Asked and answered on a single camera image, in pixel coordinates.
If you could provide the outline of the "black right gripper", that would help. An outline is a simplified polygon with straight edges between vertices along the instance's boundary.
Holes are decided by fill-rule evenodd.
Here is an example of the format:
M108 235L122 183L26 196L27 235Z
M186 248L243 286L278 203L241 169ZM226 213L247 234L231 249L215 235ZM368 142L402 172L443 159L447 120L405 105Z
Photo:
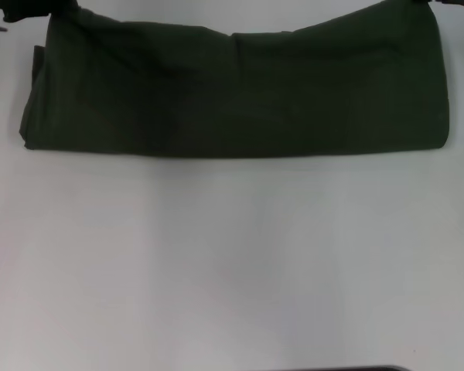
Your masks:
M441 2L442 4L446 5L460 5L464 7L464 0L437 0L438 2ZM419 3L425 3L425 4L431 4L434 2L437 2L436 0L414 0L414 2L419 2Z

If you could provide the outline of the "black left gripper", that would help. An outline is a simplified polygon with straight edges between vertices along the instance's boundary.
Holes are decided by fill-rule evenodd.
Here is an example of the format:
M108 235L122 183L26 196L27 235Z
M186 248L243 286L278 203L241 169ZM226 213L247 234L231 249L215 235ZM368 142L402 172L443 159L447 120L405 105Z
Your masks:
M4 22L19 22L23 19L44 17L49 14L61 16L80 8L77 0L6 0L2 2Z

